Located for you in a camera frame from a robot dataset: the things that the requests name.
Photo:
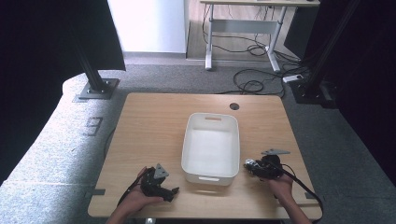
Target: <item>table surface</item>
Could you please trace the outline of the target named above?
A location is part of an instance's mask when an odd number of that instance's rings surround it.
[[[274,6],[274,7],[318,7],[319,0],[201,0],[203,4],[240,5],[240,6]]]
[[[238,104],[232,110],[230,104]],[[190,183],[181,167],[181,154],[189,116],[193,113],[234,116],[240,137],[240,168],[230,186]],[[135,217],[181,218],[288,218],[271,191],[244,167],[246,159],[260,159],[270,148],[290,151],[281,155],[298,178],[313,189],[290,123],[277,96],[131,93],[114,132],[89,206],[93,217],[109,217],[122,193],[144,167],[160,163],[169,173],[162,187],[180,191],[171,202],[149,205]],[[293,196],[310,218],[321,216],[318,203],[306,199],[293,185]]]

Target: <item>human hand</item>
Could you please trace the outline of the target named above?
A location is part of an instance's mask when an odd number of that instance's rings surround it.
[[[146,170],[147,167],[144,167],[137,176],[141,176]],[[146,205],[163,202],[162,197],[146,196],[140,188],[140,183],[141,180],[114,210],[107,224],[123,223],[128,216],[140,211]]]
[[[284,203],[294,201],[291,189],[293,185],[293,180],[287,176],[282,175],[275,179],[261,179],[268,183],[268,187],[274,193],[274,195],[279,199],[279,202],[283,205]]]

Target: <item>robotic hand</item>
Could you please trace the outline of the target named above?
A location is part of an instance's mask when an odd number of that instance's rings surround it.
[[[290,154],[288,151],[280,149],[270,149],[262,152],[261,160],[247,159],[245,161],[245,168],[247,168],[253,175],[266,179],[275,179],[284,174],[279,154]]]
[[[178,188],[169,190],[161,187],[161,183],[165,180],[165,178],[169,176],[169,174],[163,169],[163,167],[158,163],[157,167],[148,168],[141,176],[139,176],[132,185],[125,190],[122,194],[118,205],[125,199],[125,197],[132,191],[134,187],[136,187],[140,182],[140,188],[143,193],[148,196],[159,196],[163,197],[165,201],[172,202],[175,194],[178,193]]]

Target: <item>basket handle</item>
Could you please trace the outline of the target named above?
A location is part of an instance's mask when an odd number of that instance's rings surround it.
[[[216,117],[205,117],[205,119],[211,120],[211,121],[221,121],[221,118],[216,118]]]
[[[213,182],[220,181],[219,178],[207,177],[207,176],[199,176],[198,179],[200,179],[200,180],[207,180],[207,181],[213,181]]]

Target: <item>white plastic basket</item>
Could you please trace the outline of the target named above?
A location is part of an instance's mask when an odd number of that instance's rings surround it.
[[[239,172],[240,146],[236,118],[194,113],[184,137],[181,167],[192,183],[227,186]]]

